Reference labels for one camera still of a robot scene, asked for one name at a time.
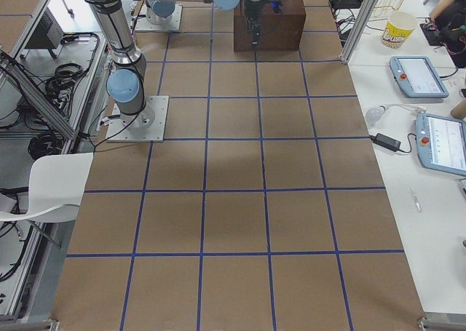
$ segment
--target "white table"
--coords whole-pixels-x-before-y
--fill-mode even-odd
[[[445,80],[449,97],[433,103],[403,96],[388,67],[389,58],[386,56],[385,65],[349,66],[364,114],[381,104],[418,103],[426,106],[428,113],[449,116],[451,108],[463,99],[459,90],[465,87],[465,69]],[[447,75],[453,70],[438,72]],[[401,148],[408,150],[406,136],[414,132],[415,119],[409,111],[391,107],[368,128],[372,135],[380,132],[400,140]],[[412,143],[413,152],[408,155],[378,145],[374,150],[414,283],[425,312],[466,314],[466,248],[462,246],[466,239],[466,196],[457,182],[461,177],[423,168]],[[421,212],[415,207],[411,188],[417,194]]]
[[[400,11],[407,12],[414,17],[418,17],[419,24],[424,22],[428,16],[424,5],[420,0],[404,0]],[[369,21],[372,28],[384,29],[387,20]],[[356,46],[356,50],[349,59],[349,64],[353,65],[383,65],[386,66],[391,56],[428,56],[436,68],[454,68],[453,61],[443,47],[431,47],[427,43],[420,27],[405,40],[399,49],[390,49],[380,43],[381,31],[364,28],[364,32]]]

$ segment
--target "robotic arm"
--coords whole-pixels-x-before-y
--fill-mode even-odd
[[[107,90],[120,110],[123,126],[130,121],[131,129],[149,127],[154,112],[146,104],[143,78],[146,59],[136,47],[122,8],[121,0],[86,0],[112,48],[116,71],[107,81]],[[157,0],[214,2],[220,9],[234,9],[240,0]]]

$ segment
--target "floor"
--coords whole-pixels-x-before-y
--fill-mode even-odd
[[[181,33],[137,35],[165,141],[95,153],[60,330],[417,330],[328,2],[304,4],[297,52],[233,52],[232,12],[204,4]]]

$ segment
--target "power adapter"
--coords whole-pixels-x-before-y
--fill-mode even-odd
[[[371,136],[372,143],[380,145],[391,151],[399,151],[401,142],[399,140],[394,140],[382,133],[378,133],[375,136]]]

